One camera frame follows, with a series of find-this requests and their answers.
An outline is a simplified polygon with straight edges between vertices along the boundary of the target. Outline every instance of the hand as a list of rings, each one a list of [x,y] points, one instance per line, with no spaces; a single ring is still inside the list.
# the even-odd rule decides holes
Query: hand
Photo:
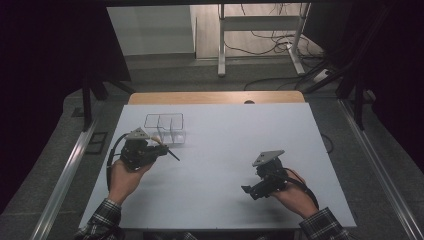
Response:
[[[112,176],[108,198],[121,205],[134,192],[141,177],[153,166],[153,163],[143,166],[137,171],[130,171],[122,160],[112,165]]]
[[[287,170],[287,173],[290,178],[305,183],[305,180],[299,174],[294,174],[289,170]],[[303,219],[318,212],[318,209],[308,194],[293,183],[288,182],[285,190],[273,192],[271,196],[277,198],[287,209],[299,214]]]

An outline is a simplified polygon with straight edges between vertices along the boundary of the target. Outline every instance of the white tabletop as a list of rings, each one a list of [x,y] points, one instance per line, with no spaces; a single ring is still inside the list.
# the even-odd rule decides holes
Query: white tabletop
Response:
[[[260,181],[252,167],[260,152],[280,149],[283,166],[306,180],[320,208],[329,207],[342,226],[356,226],[309,104],[127,105],[110,148],[123,133],[143,128],[147,114],[159,113],[184,115],[186,141],[171,146],[181,161],[169,154],[158,158],[124,202],[122,228],[299,228],[302,219],[276,199],[255,201],[240,187]],[[80,227],[107,196],[106,160]]]

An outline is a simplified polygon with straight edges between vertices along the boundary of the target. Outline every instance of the black device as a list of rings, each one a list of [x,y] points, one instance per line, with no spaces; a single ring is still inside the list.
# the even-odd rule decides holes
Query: black device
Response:
[[[259,157],[253,162],[252,166],[256,167],[256,174],[262,179],[255,186],[241,186],[245,193],[250,194],[253,200],[259,198],[267,198],[274,191],[284,191],[288,182],[300,187],[312,199],[317,209],[319,209],[318,201],[313,192],[306,186],[305,183],[296,179],[290,178],[284,168],[281,160],[278,158],[284,150],[262,152]]]
[[[156,138],[150,138],[141,128],[137,128],[131,133],[123,134],[115,143],[113,148],[110,150],[109,157],[106,165],[106,179],[107,179],[107,188],[110,190],[110,181],[112,174],[112,161],[115,156],[116,147],[119,142],[125,138],[125,145],[121,150],[121,160],[125,163],[127,168],[130,171],[136,171],[143,166],[149,165],[156,161],[159,156],[164,156],[170,153],[173,157],[175,157],[178,161],[180,159],[175,156],[169,150],[167,145],[162,144]],[[159,143],[156,146],[148,146],[148,142],[146,139],[152,139]]]

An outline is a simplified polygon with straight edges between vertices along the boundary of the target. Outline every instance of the dark background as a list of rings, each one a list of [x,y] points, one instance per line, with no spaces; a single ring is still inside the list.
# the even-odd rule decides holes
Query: dark background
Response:
[[[375,113],[421,170],[423,10],[423,1],[397,1],[360,66],[377,97]],[[354,53],[361,43],[355,33],[372,12],[369,4],[352,6],[334,45],[349,48],[333,55],[335,63]],[[55,129],[64,98],[81,88],[82,79],[103,81],[99,73],[130,78],[105,8],[2,1],[0,24],[3,211]]]
[[[3,211],[54,131],[63,100],[83,78],[130,77],[106,8],[0,4]]]

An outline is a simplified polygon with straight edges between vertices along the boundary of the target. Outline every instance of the plaid sleeve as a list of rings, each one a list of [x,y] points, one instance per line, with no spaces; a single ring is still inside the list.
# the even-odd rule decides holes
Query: plaid sleeve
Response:
[[[120,221],[121,206],[106,198],[94,212],[87,225],[78,230],[75,234],[75,239],[101,238],[105,233],[112,232]],[[111,234],[104,239],[115,240],[116,237]]]
[[[301,222],[300,227],[310,240],[351,239],[330,209],[325,208]]]

